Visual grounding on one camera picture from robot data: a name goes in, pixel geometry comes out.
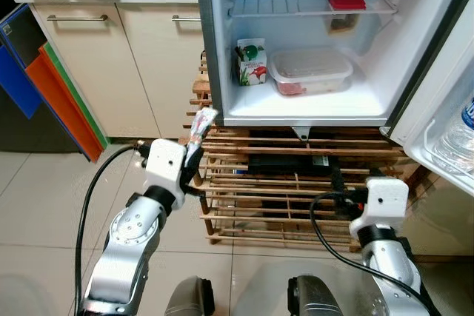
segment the white refrigerator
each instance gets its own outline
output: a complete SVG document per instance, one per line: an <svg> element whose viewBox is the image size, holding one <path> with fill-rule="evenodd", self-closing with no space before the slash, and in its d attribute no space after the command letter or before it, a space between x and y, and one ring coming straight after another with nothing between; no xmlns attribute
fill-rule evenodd
<svg viewBox="0 0 474 316"><path fill-rule="evenodd" d="M471 172L433 163L433 145L474 90L474 0L364 0L334 10L328 0L199 0L217 124L229 127L380 127L414 160L474 195ZM328 22L357 16L345 33ZM243 87L237 41L264 38L267 56L330 47L353 74L339 90L285 96L267 73Z"/></svg>

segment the metal handle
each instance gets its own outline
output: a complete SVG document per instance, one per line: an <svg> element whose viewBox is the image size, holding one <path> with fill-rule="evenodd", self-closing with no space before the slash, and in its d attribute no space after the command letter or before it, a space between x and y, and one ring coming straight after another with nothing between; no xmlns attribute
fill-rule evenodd
<svg viewBox="0 0 474 316"><path fill-rule="evenodd" d="M49 15L48 21L106 21L109 19L107 15L99 16L98 18L57 18L56 15Z"/></svg>
<svg viewBox="0 0 474 316"><path fill-rule="evenodd" d="M173 22L201 22L200 18L180 18L179 15L173 15L171 18Z"/></svg>

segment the plastic food container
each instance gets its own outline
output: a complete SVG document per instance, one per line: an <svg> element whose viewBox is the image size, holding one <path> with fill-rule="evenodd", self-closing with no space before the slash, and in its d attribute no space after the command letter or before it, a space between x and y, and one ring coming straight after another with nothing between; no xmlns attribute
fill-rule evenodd
<svg viewBox="0 0 474 316"><path fill-rule="evenodd" d="M330 47L273 53L269 69L283 95L337 90L354 71L344 55Z"/></svg>

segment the black cable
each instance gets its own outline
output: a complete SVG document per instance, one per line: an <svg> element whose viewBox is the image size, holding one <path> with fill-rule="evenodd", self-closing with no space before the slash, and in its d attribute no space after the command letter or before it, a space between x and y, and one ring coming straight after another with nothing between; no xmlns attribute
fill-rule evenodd
<svg viewBox="0 0 474 316"><path fill-rule="evenodd" d="M379 272L378 270L372 269L368 266L364 266L360 263L356 263L350 259L344 258L342 255L337 253L331 245L328 244L326 239L324 238L323 234L321 233L321 230L319 229L319 226L316 222L316 216L315 216L315 208L318 202L323 199L323 198L330 198L330 199L335 199L335 198L340 198L340 195L343 195L341 192L329 192L326 194L318 195L314 198L313 202L310 205L310 219L311 219L311 224L313 225L313 228L319 238L321 240L321 243L323 244L324 247L337 259L339 259L341 262L344 262L350 266L353 266L354 268L360 269L363 272L369 273L377 278L385 279L386 281L389 281L396 286L398 286L400 289L404 290L407 294L411 295L412 297L416 298L423 306L427 309L427 311L430 313L430 316L441 316L440 312L436 309L436 307L432 304L429 303L428 300L421 296L419 293L417 293L415 290L410 288L407 284L396 280L395 278L390 277L389 275L386 275L382 272Z"/></svg>
<svg viewBox="0 0 474 316"><path fill-rule="evenodd" d="M84 227L86 224L86 217L87 217L87 209L89 208L89 202L92 197L92 193L94 188L96 187L97 181L101 177L101 174L105 171L107 166L112 163L114 159L119 157L123 152L130 151L131 149L135 149L135 146L125 146L111 155L102 166L97 171L96 175L94 175L93 180L90 182L89 189L87 189L86 196L84 198L84 205L82 205L82 213L81 213L81 220L79 221L79 230L77 231L77 239L76 239L76 265L74 267L74 284L76 285L76 295L74 297L74 315L79 315L79 307L81 305L82 299L82 284L81 284L81 258L82 258L82 239L84 237Z"/></svg>

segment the door shelf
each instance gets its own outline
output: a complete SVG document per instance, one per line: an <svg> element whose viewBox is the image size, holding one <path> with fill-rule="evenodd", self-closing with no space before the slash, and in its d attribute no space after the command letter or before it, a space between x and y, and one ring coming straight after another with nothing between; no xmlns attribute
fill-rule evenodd
<svg viewBox="0 0 474 316"><path fill-rule="evenodd" d="M428 144L428 137L429 137L429 134L430 134L430 130L431 128L435 125L436 123L436 120L433 119L430 124L427 126L427 128L425 129L424 131L424 134L423 134L423 148L426 152L428 152L430 154L430 156L432 158L437 158L438 160L444 162L445 164L447 164L448 166L450 166L451 168L455 169L456 171L458 171L460 173L460 175L464 175L466 177L469 178L469 180L471 181L471 183L474 183L474 175L470 172L466 172L462 169L459 169L457 166L455 166L454 164L452 164L451 162L447 161L446 159L444 159L443 157L441 157L440 155L438 155L437 153L435 153L431 148L430 148L430 145Z"/></svg>
<svg viewBox="0 0 474 316"><path fill-rule="evenodd" d="M365 10L334 10L328 0L235 0L230 16L234 18L281 16L331 16L348 14L395 14L390 0L365 0Z"/></svg>

